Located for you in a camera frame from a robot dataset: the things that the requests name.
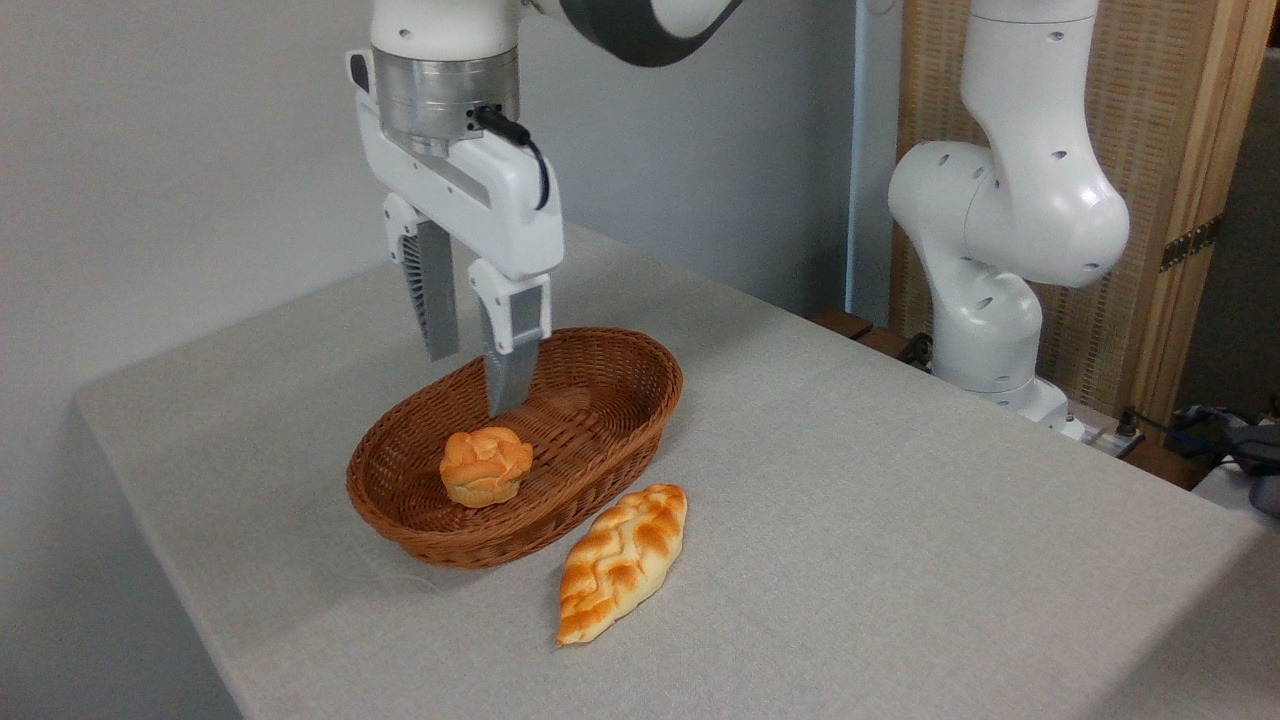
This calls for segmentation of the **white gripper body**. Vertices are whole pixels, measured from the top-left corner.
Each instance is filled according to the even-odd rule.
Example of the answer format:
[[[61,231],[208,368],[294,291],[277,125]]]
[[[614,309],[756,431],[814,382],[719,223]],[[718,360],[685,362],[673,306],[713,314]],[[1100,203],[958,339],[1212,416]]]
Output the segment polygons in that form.
[[[550,163],[518,123],[518,54],[434,61],[352,51],[365,156],[398,193],[498,272],[525,281],[564,256]]]

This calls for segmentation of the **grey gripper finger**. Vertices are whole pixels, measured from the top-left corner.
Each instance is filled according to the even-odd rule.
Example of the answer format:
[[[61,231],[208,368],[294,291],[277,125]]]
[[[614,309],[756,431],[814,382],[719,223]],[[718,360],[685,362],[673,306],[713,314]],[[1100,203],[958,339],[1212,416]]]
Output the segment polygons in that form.
[[[484,327],[489,415],[497,418],[529,396],[539,345],[552,333],[550,277],[512,281],[477,259],[468,266],[468,282]]]
[[[402,268],[413,313],[433,361],[460,351],[449,233],[398,193],[384,200],[392,260]]]

